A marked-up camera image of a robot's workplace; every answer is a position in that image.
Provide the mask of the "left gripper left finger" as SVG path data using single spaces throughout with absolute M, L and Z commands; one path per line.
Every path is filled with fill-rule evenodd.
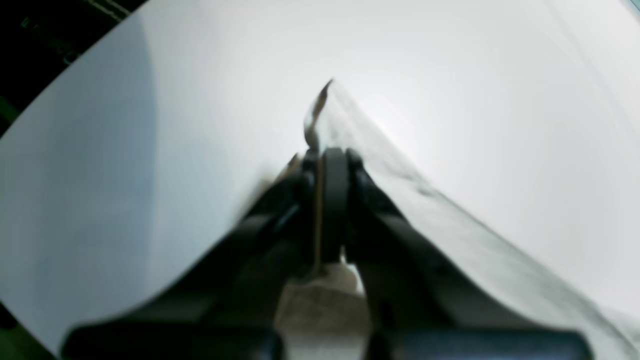
M 318 155 L 291 161 L 242 220 L 150 301 L 69 333 L 65 360 L 281 360 L 274 319 L 287 282 L 308 274 Z

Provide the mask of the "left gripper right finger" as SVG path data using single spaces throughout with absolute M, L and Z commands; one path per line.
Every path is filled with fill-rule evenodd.
M 320 264 L 345 252 L 373 330 L 367 360 L 592 360 L 574 330 L 540 325 L 497 301 L 423 236 L 352 149 L 320 157 Z

